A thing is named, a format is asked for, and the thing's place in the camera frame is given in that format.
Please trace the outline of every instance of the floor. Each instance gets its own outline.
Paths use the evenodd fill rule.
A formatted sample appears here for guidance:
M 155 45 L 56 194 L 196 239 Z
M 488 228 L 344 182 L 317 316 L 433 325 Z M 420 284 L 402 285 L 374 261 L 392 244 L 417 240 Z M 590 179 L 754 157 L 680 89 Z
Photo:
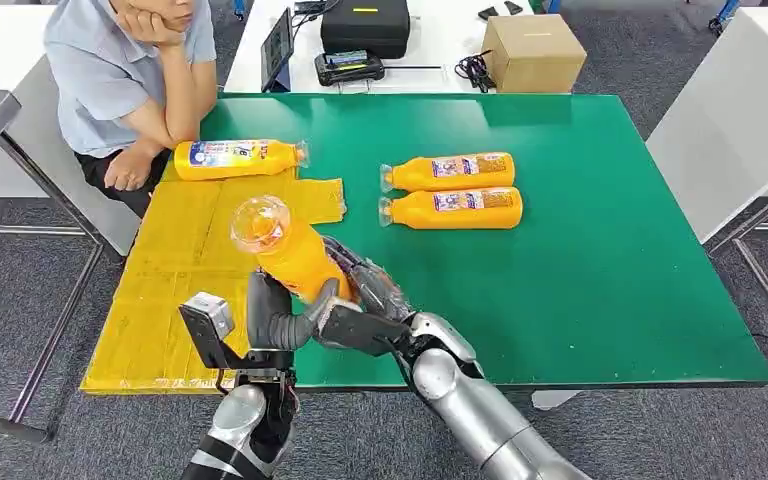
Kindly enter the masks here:
M 242 26 L 211 0 L 220 75 Z M 565 0 L 589 53 L 576 90 L 619 93 L 645 138 L 714 39 L 716 0 Z M 45 200 L 0 200 L 0 221 L 64 223 Z M 768 268 L 768 234 L 749 243 Z M 21 389 L 89 246 L 0 238 L 0 414 Z M 750 329 L 768 333 L 768 300 L 733 248 L 714 265 Z M 69 326 L 29 423 L 59 427 L 44 446 L 0 437 L 0 479 L 178 478 L 216 396 L 91 397 L 76 391 L 121 267 L 104 259 Z M 759 340 L 768 357 L 768 340 Z M 509 398 L 576 465 L 599 479 L 768 479 L 768 387 L 586 391 L 557 409 Z M 477 479 L 445 428 L 407 393 L 303 394 L 299 435 L 279 478 Z

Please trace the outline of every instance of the cardboard box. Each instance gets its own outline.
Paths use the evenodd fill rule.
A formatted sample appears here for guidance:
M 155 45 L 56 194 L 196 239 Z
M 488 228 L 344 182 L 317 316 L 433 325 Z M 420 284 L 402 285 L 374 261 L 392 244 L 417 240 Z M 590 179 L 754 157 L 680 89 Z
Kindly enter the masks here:
M 490 17 L 481 51 L 496 91 L 567 93 L 587 52 L 560 15 Z

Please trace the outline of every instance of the man's hand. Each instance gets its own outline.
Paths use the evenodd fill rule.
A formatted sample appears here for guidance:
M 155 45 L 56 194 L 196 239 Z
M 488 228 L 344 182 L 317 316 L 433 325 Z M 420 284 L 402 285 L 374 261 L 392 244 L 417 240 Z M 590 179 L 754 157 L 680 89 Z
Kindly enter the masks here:
M 107 167 L 104 174 L 104 186 L 113 187 L 116 190 L 132 192 L 145 185 L 148 174 L 151 172 L 151 162 L 154 156 L 147 154 L 139 148 L 126 148 L 122 150 Z
M 151 43 L 158 48 L 184 43 L 184 34 L 166 28 L 163 18 L 156 13 L 127 8 L 116 14 L 116 23 L 134 40 Z

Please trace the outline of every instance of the clear bottle cap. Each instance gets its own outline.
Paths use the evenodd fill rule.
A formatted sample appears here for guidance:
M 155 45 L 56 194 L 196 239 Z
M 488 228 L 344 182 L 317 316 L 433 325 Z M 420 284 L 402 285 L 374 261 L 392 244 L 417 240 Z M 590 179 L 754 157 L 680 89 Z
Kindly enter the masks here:
M 296 144 L 296 164 L 305 168 L 310 166 L 310 147 L 304 140 Z
M 278 243 L 290 226 L 290 209 L 278 197 L 253 197 L 231 216 L 231 240 L 244 252 L 261 253 Z
M 393 167 L 381 165 L 381 191 L 384 193 L 393 189 Z
M 381 199 L 378 200 L 378 223 L 380 223 L 382 227 L 386 227 L 393 223 L 392 209 L 393 201 L 389 198 L 381 197 Z

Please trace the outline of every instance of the white desk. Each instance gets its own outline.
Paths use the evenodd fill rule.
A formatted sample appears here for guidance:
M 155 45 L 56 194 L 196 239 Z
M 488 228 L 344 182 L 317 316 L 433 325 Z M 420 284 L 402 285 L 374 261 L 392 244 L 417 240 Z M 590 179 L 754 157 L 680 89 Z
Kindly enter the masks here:
M 532 14 L 528 2 L 516 3 L 524 9 L 521 14 Z M 370 81 L 368 88 L 367 82 L 352 82 L 344 84 L 342 91 L 477 93 L 478 89 L 472 88 L 468 80 L 455 75 L 453 68 L 460 59 L 481 53 L 486 22 L 478 18 L 478 12 L 493 4 L 493 1 L 488 0 L 408 0 L 411 33 L 407 53 L 397 60 L 384 60 L 384 65 L 439 65 L 442 68 L 388 70 L 383 80 Z M 260 46 L 284 9 L 290 7 L 292 11 L 292 6 L 292 0 L 254 2 L 231 73 L 225 83 L 226 92 L 260 93 Z M 506 11 L 504 7 L 497 6 L 496 9 Z M 321 19 L 307 23 L 296 36 L 294 53 L 290 58 L 290 86 L 293 93 L 341 91 L 338 86 L 323 87 L 316 79 L 313 60 L 323 52 L 319 36 L 321 24 Z
M 0 5 L 0 90 L 22 109 L 10 134 L 120 254 L 126 255 L 139 218 L 84 181 L 80 165 L 63 141 L 57 121 L 57 85 L 43 47 L 54 6 Z M 0 197 L 45 197 L 0 149 Z
M 646 146 L 701 243 L 768 196 L 768 7 L 737 11 Z

